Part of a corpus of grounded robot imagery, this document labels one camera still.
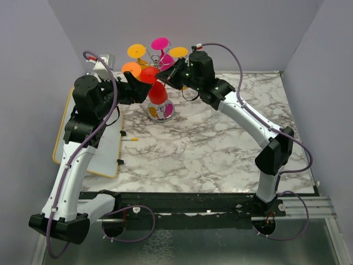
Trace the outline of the red wine glass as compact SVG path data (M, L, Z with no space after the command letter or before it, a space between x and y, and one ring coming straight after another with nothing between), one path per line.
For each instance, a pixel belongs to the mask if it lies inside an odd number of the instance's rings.
M152 85L152 88L148 92L149 99L153 104L160 105L168 99L168 94L165 86L155 78L155 74L158 72L157 68L149 66L142 70L140 80Z

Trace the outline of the orange wine glass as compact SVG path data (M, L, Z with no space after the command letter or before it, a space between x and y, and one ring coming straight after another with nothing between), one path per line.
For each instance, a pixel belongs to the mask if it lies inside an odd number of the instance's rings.
M140 81L140 74L142 72L142 69L141 66L136 62L127 62L122 66L121 72L129 72L133 75L134 79Z

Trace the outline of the chrome wine glass rack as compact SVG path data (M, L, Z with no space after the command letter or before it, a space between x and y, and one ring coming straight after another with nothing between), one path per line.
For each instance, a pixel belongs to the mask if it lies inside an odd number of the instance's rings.
M159 37L152 41L151 48L160 54L150 55L150 62L141 59L137 63L141 67L140 80L152 85L148 92L150 103L147 114L155 122L166 122L174 115L174 104L168 99L165 83L158 81L156 74L171 68L176 59L186 57L188 49L185 47L170 47L170 41L165 37Z

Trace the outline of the clear wine glass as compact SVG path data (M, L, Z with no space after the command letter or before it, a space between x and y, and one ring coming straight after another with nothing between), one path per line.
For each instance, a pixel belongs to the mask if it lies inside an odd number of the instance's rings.
M222 120L222 113L219 112L218 110L211 109L211 120L214 121L215 123L218 123Z

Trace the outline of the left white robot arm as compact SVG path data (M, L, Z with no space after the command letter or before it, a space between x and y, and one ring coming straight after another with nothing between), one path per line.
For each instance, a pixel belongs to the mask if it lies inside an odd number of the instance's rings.
M74 82L74 108L64 128L63 154L51 194L39 214L30 217L29 226L47 237L76 245L87 237L93 222L107 215L120 215L117 193L104 190L82 206L78 205L81 186L95 155L106 122L118 104L143 103L151 84L124 72L126 81L114 78L99 81L85 75Z

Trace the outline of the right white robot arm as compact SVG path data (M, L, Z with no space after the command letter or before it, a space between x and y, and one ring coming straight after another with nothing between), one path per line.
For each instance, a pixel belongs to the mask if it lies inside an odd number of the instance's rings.
M204 103L230 117L256 141L262 151L255 158L260 178L253 209L260 216L271 212L279 170L292 154L293 129L270 122L237 96L230 83L216 77L212 58L204 51L194 51L187 59L178 59L167 70L157 73L156 78L178 90L183 87L195 90Z

